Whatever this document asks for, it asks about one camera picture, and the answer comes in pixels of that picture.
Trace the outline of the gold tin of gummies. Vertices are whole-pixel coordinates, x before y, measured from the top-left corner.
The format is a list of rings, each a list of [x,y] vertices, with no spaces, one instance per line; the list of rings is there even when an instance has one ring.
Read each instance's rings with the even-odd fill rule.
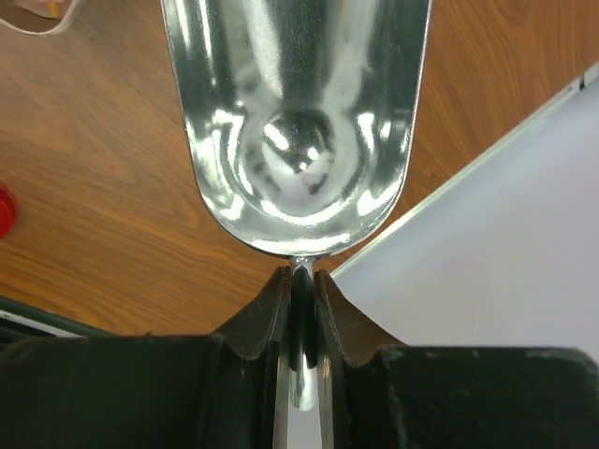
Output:
[[[2,1],[1,24],[29,36],[51,36],[65,31],[83,1]]]

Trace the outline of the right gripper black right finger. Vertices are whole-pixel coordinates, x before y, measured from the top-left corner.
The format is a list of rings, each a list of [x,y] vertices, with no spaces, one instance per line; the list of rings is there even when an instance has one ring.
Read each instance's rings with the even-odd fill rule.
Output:
[[[577,349],[407,346],[314,278],[326,448],[594,448],[598,367]]]

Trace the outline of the silver metal scoop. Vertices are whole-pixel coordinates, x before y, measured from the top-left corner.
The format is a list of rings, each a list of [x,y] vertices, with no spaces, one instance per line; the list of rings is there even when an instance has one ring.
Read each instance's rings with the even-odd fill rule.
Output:
[[[197,188],[245,245],[290,263],[289,396],[317,398],[314,265],[372,235],[410,161],[429,1],[165,1]]]

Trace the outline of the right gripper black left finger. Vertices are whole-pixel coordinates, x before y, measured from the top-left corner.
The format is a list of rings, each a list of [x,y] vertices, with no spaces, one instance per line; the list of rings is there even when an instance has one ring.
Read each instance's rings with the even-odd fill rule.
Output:
[[[288,268],[208,335],[35,338],[1,354],[5,448],[284,448]]]

